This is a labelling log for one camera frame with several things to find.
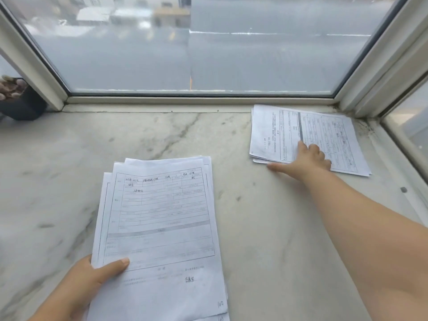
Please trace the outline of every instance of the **finger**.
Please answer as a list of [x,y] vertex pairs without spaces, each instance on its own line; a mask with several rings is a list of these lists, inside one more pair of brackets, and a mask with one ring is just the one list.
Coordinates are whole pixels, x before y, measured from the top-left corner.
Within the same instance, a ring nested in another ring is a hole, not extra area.
[[286,175],[288,175],[288,171],[290,170],[290,166],[284,163],[268,163],[267,166],[267,168],[271,171],[282,172]]
[[325,160],[324,162],[326,164],[327,169],[330,170],[331,169],[331,160]]
[[96,269],[99,277],[99,282],[104,283],[108,279],[119,275],[129,266],[129,258],[124,258],[121,260],[117,260],[111,262],[110,264],[106,264],[105,266]]
[[308,149],[308,147],[306,146],[305,143],[303,143],[303,141],[298,141],[297,142],[297,150],[298,150],[299,153],[303,152],[303,151],[306,151],[307,149]]
[[310,152],[312,152],[312,153],[318,153],[318,152],[320,151],[319,146],[318,146],[318,145],[316,145],[316,144],[311,144],[311,145],[309,145],[308,149],[309,149],[309,151],[310,151]]

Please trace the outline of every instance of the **marble countertop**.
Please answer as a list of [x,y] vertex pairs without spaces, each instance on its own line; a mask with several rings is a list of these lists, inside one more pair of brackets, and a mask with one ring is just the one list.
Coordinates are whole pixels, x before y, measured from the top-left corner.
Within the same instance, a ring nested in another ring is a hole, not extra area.
[[[373,175],[354,188],[418,220],[356,123]],[[249,113],[51,113],[0,122],[0,320],[29,317],[91,253],[103,172],[209,155],[232,321],[370,317],[307,190],[253,163]]]

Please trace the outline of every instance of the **paper document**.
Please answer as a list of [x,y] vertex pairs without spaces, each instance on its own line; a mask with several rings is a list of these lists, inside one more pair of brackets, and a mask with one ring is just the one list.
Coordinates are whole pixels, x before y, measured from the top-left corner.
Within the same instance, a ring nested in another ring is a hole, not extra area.
[[291,163],[302,140],[320,147],[332,171],[371,174],[349,117],[255,105],[252,121],[249,154],[255,158]]
[[104,176],[93,265],[131,264],[101,288],[88,321],[228,321],[208,170],[195,158],[115,163],[110,186]]

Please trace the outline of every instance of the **marble windowsill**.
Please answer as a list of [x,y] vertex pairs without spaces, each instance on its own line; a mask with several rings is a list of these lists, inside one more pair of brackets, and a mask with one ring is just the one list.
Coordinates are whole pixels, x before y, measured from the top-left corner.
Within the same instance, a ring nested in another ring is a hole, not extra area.
[[[370,178],[340,174],[419,221],[355,123]],[[0,122],[0,319],[21,321],[91,253],[103,172],[126,157],[209,155],[233,321],[370,320],[306,189],[249,159],[249,113],[51,113]]]

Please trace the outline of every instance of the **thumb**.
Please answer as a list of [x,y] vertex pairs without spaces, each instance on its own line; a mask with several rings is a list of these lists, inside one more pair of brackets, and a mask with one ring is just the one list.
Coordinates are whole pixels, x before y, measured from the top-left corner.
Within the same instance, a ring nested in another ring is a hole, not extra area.
[[111,262],[110,264],[106,264],[105,266],[96,269],[98,273],[99,281],[101,283],[106,282],[110,278],[124,272],[128,266],[129,266],[129,258],[124,258],[121,260]]
[[286,175],[288,175],[288,172],[290,171],[290,165],[289,164],[284,164],[284,163],[268,163],[267,164],[267,168],[271,171],[275,171],[275,172],[282,172],[285,173]]

